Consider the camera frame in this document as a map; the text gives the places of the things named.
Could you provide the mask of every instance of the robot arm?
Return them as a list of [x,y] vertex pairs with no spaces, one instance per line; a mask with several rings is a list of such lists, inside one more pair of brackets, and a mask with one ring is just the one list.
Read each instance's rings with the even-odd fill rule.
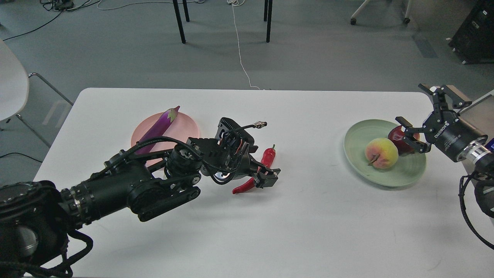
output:
[[[422,127],[414,128],[403,117],[396,117],[396,121],[405,128],[403,141],[410,145],[416,152],[425,153],[435,145],[441,152],[453,162],[469,160],[475,165],[475,170],[468,177],[467,182],[460,181],[460,204],[463,216],[475,233],[475,235],[487,246],[494,249],[494,245],[487,242],[471,226],[466,216],[463,195],[466,185],[471,180],[476,180],[475,198],[486,215],[494,218],[494,153],[484,144],[487,135],[461,118],[454,110],[450,110],[446,103],[446,96],[453,101],[453,109],[462,109],[471,105],[471,101],[454,86],[442,85],[440,87],[420,84],[432,98],[434,110],[424,121]],[[413,137],[415,133],[424,133],[426,142],[418,141]]]
[[[222,118],[215,138],[189,138],[187,143],[168,137],[138,142],[121,150],[105,168],[82,183],[60,192],[50,181],[18,183],[0,187],[0,277],[71,277],[70,266],[92,248],[89,236],[77,231],[83,224],[125,207],[148,221],[199,196],[195,186],[200,172],[218,184],[245,176],[255,177],[256,187],[273,186],[280,169],[269,169],[251,153],[257,150],[246,128],[262,128],[265,122],[240,127]],[[135,154],[160,141],[177,143],[174,149]],[[161,159],[149,167],[146,162]],[[153,172],[163,168],[166,178]],[[83,240],[86,248],[67,258],[68,237]],[[52,269],[40,266],[61,255]]]

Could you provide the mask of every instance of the black equipment cabinet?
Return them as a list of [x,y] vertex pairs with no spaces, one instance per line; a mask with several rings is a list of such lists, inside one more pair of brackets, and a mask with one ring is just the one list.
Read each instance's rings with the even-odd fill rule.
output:
[[449,45],[463,64],[494,63],[494,1],[478,1]]

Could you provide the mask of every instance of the gray floor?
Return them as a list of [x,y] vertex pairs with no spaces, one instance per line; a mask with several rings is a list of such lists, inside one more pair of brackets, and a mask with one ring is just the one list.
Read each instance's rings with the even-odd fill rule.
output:
[[[131,2],[106,0],[100,7]],[[419,91],[419,83],[453,84],[472,99],[494,89],[494,65],[462,65],[448,46],[447,38],[473,0],[415,0],[408,25],[402,23],[404,3],[374,0],[356,26],[350,25],[350,16],[361,0],[275,0],[269,44],[264,41],[263,3],[246,0],[235,8],[243,64],[252,85],[261,89]],[[225,0],[206,0],[189,4],[189,12],[185,45],[173,6],[164,3],[64,12],[6,43],[27,72],[44,75],[71,100],[88,87],[249,89],[239,63],[232,7]],[[32,30],[56,14],[38,1],[0,1],[0,38]],[[22,114],[48,141],[60,129],[64,108],[54,92],[31,79]],[[0,128],[5,129],[0,155],[46,156],[48,148],[15,117],[0,122]],[[19,155],[2,158],[0,184],[30,181],[38,168],[38,162]]]

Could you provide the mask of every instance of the plate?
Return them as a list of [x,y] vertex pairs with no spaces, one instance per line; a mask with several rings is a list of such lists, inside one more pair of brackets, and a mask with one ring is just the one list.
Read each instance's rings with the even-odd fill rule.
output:
[[383,120],[365,120],[356,123],[347,131],[343,148],[352,167],[367,180],[384,186],[406,186],[422,177],[425,172],[426,159],[424,153],[413,153],[400,156],[393,167],[376,169],[368,166],[364,154],[367,144],[375,138],[387,138],[389,132],[397,127],[397,123]]
[[[134,130],[132,137],[130,139],[130,146],[134,146],[137,141],[139,141],[144,134],[155,124],[155,122],[163,115],[163,112],[154,114],[142,121],[137,128]],[[199,127],[196,121],[184,113],[178,112],[177,117],[171,123],[170,127],[165,131],[163,136],[171,137],[182,142],[187,142],[189,137],[198,138],[199,137]],[[173,142],[159,142],[153,146],[151,151],[166,150],[175,147],[176,143]],[[160,159],[149,160],[146,165],[150,166]]]

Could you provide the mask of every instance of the red chili pepper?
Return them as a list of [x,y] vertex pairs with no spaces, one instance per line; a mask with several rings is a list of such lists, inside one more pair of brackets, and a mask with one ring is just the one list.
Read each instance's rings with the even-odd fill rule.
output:
[[[275,160],[275,156],[276,156],[276,151],[275,151],[275,146],[273,145],[272,148],[267,148],[264,151],[264,153],[262,154],[261,163],[269,168],[271,167],[271,164],[273,164],[273,160]],[[234,188],[232,190],[232,193],[233,194],[242,193],[254,187],[255,187],[254,178],[250,178],[245,184]]]

